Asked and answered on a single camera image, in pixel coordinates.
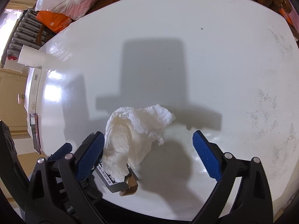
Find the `black cardboard box with label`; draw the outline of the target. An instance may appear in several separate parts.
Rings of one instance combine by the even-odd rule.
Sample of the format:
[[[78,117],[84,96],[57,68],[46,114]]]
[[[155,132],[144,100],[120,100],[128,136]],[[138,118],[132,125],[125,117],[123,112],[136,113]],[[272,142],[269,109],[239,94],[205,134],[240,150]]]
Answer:
[[[137,181],[139,178],[128,164],[127,169],[129,174],[125,176],[123,181],[117,181],[114,177],[103,170],[102,159],[100,159],[96,172],[111,193],[119,193],[120,196],[128,196],[136,193],[138,189]]]

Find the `white tissue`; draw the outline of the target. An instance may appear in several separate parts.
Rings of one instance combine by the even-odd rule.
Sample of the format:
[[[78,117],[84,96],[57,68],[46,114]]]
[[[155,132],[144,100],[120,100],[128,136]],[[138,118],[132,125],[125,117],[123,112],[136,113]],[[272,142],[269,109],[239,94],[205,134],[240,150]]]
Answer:
[[[102,166],[117,181],[129,174],[127,164],[136,168],[158,141],[163,145],[163,133],[175,120],[175,115],[157,104],[147,108],[120,107],[107,121]]]

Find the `orange bag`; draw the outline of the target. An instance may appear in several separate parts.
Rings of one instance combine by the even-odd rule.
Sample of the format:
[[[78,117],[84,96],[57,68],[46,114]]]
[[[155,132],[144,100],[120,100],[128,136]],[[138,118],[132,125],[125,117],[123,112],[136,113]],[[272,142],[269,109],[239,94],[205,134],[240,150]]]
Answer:
[[[48,27],[54,33],[61,32],[73,21],[71,17],[49,11],[39,11],[36,15],[36,20]]]

